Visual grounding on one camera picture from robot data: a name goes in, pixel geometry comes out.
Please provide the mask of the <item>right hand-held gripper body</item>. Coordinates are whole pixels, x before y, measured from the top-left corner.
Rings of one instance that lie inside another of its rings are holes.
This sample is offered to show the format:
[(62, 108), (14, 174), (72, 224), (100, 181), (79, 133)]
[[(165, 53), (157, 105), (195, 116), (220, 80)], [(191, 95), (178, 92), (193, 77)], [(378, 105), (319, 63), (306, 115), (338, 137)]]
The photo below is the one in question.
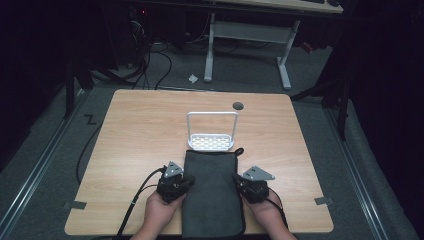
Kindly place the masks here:
[(245, 198), (249, 203), (260, 203), (268, 197), (268, 180), (274, 180), (274, 175), (258, 166), (252, 166), (241, 176), (244, 179), (241, 185), (245, 188)]

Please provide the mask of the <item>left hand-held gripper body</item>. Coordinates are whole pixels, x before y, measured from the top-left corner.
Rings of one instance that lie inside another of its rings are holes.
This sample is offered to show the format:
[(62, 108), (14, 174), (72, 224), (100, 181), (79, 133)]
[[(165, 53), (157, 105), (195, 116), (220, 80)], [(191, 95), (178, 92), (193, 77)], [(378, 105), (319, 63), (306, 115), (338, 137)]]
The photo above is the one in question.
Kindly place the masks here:
[(158, 181), (157, 193), (166, 203), (171, 203), (184, 193), (184, 170), (175, 162), (170, 161)]

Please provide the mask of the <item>dark grey cloth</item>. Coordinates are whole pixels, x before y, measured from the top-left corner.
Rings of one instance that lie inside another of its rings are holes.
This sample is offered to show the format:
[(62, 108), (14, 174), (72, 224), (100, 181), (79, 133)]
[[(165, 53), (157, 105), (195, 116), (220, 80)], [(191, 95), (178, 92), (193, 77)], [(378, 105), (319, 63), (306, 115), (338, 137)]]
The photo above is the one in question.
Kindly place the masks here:
[(187, 150), (184, 169), (194, 184), (182, 204), (182, 239), (239, 239), (245, 231), (245, 219), (233, 180), (238, 154)]

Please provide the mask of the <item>white metal rack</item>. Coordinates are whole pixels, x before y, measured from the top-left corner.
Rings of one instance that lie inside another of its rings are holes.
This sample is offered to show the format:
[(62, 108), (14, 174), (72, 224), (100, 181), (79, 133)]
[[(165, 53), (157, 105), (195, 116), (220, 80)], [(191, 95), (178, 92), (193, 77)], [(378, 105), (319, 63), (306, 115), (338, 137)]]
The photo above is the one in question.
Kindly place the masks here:
[[(223, 125), (232, 121), (230, 133), (223, 132)], [(188, 145), (196, 151), (229, 151), (235, 141), (235, 130), (238, 121), (237, 112), (199, 112), (192, 111), (186, 115)], [(202, 127), (202, 131), (194, 133), (192, 124), (196, 122)]]

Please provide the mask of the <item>black metal stand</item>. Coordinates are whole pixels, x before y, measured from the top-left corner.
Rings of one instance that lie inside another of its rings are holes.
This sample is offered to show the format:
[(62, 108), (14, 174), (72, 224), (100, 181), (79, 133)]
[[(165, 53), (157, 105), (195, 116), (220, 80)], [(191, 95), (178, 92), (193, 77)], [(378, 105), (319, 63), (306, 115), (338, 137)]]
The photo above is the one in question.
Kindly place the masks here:
[(336, 118), (336, 130), (339, 137), (345, 141), (345, 126), (348, 117), (348, 99), (350, 90), (350, 80), (336, 78), (335, 80), (318, 83), (314, 87), (302, 91), (290, 97), (292, 101), (299, 101), (307, 96), (322, 95), (321, 106), (323, 108), (338, 109)]
[(65, 119), (70, 117), (75, 107), (75, 82), (78, 82), (83, 90), (91, 90), (94, 87), (88, 65), (81, 59), (70, 58), (66, 65)]

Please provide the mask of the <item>white-legged background desk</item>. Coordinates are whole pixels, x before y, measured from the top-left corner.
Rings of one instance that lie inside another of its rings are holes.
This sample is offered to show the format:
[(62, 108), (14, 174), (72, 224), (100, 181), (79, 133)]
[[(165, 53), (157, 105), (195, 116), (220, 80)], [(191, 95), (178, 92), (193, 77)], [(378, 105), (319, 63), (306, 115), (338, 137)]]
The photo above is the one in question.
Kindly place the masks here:
[[(343, 8), (332, 5), (330, 0), (211, 0), (213, 7), (223, 4), (246, 6), (248, 9), (283, 10), (293, 14), (323, 14), (324, 16), (340, 15)], [(256, 42), (276, 43), (284, 46), (282, 55), (276, 58), (282, 86), (285, 90), (291, 89), (286, 61), (295, 40), (300, 18), (295, 17), (288, 26), (276, 24), (247, 23), (241, 21), (217, 20), (215, 14), (210, 14), (208, 52), (205, 62), (204, 81), (213, 79), (214, 40), (216, 38), (247, 40)]]

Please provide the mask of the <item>metal floor rail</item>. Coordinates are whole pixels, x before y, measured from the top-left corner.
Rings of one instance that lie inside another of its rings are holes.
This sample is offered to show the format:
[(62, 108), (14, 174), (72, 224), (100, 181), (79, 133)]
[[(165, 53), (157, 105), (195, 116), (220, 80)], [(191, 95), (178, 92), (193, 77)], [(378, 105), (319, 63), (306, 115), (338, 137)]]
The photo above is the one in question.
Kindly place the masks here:
[(331, 125), (333, 135), (337, 139), (338, 145), (343, 154), (343, 159), (347, 169), (347, 175), (350, 178), (351, 185), (358, 198), (361, 209), (370, 227), (370, 230), (375, 240), (389, 240), (385, 227), (382, 224), (380, 216), (375, 207), (374, 201), (372, 200), (364, 181), (360, 175), (360, 172), (356, 166), (353, 155), (349, 149), (349, 146), (345, 140), (340, 137), (337, 129), (336, 114), (332, 110), (323, 110), (326, 119)]
[(0, 174), (0, 193), (4, 194), (0, 203), (0, 240), (6, 240), (13, 232), (90, 93), (90, 90), (77, 91), (75, 106), (69, 116), (62, 109), (66, 93), (60, 93), (31, 127), (12, 162)]

